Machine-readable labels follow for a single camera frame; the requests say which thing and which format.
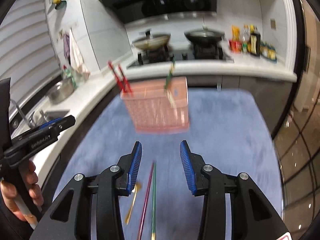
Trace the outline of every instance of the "blue mat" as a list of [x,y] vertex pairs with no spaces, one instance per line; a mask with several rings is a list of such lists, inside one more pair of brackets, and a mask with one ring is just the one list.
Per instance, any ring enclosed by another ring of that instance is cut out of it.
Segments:
[[[124,103],[117,96],[106,107],[71,158],[55,197],[77,173],[92,176],[116,164],[131,152],[135,141],[142,143],[142,160],[131,221],[124,217],[133,194],[120,198],[125,239],[136,239],[148,176],[157,162],[156,235],[165,240],[197,239],[203,197],[188,190],[179,145],[187,140],[192,152],[221,172],[248,173],[276,211],[281,214],[282,190],[275,150],[263,117],[250,93],[241,90],[188,89],[190,129],[173,135],[137,134]],[[230,198],[226,195],[226,239],[231,239]],[[152,192],[149,196],[142,239],[151,238]]]

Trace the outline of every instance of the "green chopstick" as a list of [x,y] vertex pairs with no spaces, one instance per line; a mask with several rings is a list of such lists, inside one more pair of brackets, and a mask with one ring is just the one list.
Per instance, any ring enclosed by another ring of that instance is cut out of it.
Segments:
[[153,182],[152,182],[151,240],[156,240],[156,162],[153,167]]

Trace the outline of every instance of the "pink basket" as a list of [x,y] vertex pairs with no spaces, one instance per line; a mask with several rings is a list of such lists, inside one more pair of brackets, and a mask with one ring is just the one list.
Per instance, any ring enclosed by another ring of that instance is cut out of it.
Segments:
[[187,78],[172,78],[169,90],[175,101],[172,107],[164,89],[165,79],[131,83],[131,93],[121,98],[137,132],[176,133],[189,128]]

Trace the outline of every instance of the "red chopstick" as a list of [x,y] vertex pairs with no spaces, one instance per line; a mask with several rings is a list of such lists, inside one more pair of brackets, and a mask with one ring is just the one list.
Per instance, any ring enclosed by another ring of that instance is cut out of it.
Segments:
[[125,75],[123,74],[122,67],[120,66],[120,64],[118,65],[118,68],[119,68],[119,70],[121,72],[121,75],[123,76],[123,80],[124,80],[125,86],[128,87],[129,92],[132,94],[132,90],[131,90],[130,84],[129,84],[127,78],[125,77]]
[[111,61],[108,61],[108,66],[109,66],[109,68],[111,68],[113,74],[115,75],[115,78],[116,78],[118,87],[120,88],[120,91],[122,91],[122,90],[125,91],[125,90],[124,90],[124,87],[123,87],[123,85],[122,85],[122,82],[120,81],[117,73],[115,72],[115,70],[114,70],[114,68],[113,68],[113,65],[112,65]]
[[151,186],[151,180],[152,180],[152,173],[153,173],[154,165],[155,165],[155,163],[153,162],[152,163],[152,167],[151,167],[151,171],[150,171],[150,175],[149,175],[147,192],[146,192],[146,196],[144,198],[144,206],[143,206],[143,211],[142,211],[142,216],[141,216],[141,221],[140,221],[137,240],[141,240],[141,236],[142,236],[143,224],[144,224],[144,219],[146,217],[146,210],[147,210],[147,205],[148,205],[148,199],[149,199],[150,186]]

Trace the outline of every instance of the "wok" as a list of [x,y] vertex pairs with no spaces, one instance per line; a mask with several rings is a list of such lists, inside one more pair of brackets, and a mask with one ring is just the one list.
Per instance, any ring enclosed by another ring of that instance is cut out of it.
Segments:
[[143,50],[156,50],[167,45],[171,38],[171,34],[158,33],[152,35],[150,30],[146,31],[146,36],[135,40],[132,44],[134,47]]
[[202,47],[211,47],[224,37],[224,32],[209,30],[206,27],[184,33],[185,37],[194,44]]

